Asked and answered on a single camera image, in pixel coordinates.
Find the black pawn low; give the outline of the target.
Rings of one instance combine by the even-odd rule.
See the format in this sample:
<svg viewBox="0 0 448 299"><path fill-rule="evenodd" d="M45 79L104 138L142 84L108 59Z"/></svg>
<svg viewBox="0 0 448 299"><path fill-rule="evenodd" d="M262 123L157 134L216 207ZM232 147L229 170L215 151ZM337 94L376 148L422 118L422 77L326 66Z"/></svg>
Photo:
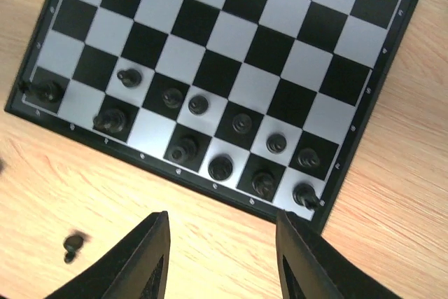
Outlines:
<svg viewBox="0 0 448 299"><path fill-rule="evenodd" d="M117 78L126 88L136 88L141 84L142 75L136 69L121 69L117 72Z"/></svg>
<svg viewBox="0 0 448 299"><path fill-rule="evenodd" d="M207 112L209 100L204 95L194 95L188 102L188 109L191 114L200 116Z"/></svg>

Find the black piece lowest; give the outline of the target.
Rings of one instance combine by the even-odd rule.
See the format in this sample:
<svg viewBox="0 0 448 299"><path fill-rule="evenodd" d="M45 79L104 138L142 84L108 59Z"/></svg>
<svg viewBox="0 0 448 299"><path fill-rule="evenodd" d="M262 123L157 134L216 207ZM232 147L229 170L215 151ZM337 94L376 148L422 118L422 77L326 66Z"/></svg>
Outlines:
<svg viewBox="0 0 448 299"><path fill-rule="evenodd" d="M92 120L94 127L109 133L123 131L127 124L127 116L120 109L100 111Z"/></svg>

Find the black pawn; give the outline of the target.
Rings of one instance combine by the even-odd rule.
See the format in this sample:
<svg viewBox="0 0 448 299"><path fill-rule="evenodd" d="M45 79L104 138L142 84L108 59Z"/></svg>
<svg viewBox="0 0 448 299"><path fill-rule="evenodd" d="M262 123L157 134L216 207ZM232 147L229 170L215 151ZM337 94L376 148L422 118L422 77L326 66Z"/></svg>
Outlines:
<svg viewBox="0 0 448 299"><path fill-rule="evenodd" d="M317 152L312 148L304 148L297 155L297 163L306 169L317 168L321 161Z"/></svg>
<svg viewBox="0 0 448 299"><path fill-rule="evenodd" d="M282 153L287 147L287 140L281 133L272 133L266 141L267 150L273 154Z"/></svg>
<svg viewBox="0 0 448 299"><path fill-rule="evenodd" d="M162 93L162 101L169 109L177 109L183 103L183 93L177 88L168 88Z"/></svg>
<svg viewBox="0 0 448 299"><path fill-rule="evenodd" d="M79 231L75 231L65 238L63 247L66 251L64 254L64 262L66 264L74 262L87 238L88 236L84 232Z"/></svg>
<svg viewBox="0 0 448 299"><path fill-rule="evenodd" d="M315 211L320 205L320 199L317 198L313 186L306 182L299 183L294 187L293 199L298 205L310 211Z"/></svg>

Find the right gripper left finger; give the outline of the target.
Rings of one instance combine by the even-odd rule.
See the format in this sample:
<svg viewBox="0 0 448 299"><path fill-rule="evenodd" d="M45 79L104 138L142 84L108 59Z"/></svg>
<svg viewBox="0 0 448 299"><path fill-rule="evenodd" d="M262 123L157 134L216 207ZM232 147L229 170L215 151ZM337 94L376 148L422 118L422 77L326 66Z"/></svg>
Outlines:
<svg viewBox="0 0 448 299"><path fill-rule="evenodd" d="M48 297L164 298L170 243L168 212L153 212L96 263Z"/></svg>

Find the black piece tall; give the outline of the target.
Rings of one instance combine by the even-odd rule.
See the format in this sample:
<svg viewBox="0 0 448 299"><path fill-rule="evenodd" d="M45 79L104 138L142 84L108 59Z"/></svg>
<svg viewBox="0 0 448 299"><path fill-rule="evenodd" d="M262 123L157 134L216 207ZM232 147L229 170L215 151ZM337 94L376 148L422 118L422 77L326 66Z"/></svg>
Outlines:
<svg viewBox="0 0 448 299"><path fill-rule="evenodd" d="M238 134L247 134L252 128L252 119L246 113L239 113L232 119L232 127Z"/></svg>

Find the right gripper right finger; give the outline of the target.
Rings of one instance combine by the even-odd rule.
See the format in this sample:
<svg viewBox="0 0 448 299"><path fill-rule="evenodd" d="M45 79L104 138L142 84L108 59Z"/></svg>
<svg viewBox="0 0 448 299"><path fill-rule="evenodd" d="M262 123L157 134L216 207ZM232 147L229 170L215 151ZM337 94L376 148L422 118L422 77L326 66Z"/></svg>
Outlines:
<svg viewBox="0 0 448 299"><path fill-rule="evenodd" d="M284 298L398 297L291 211L277 213L276 252Z"/></svg>

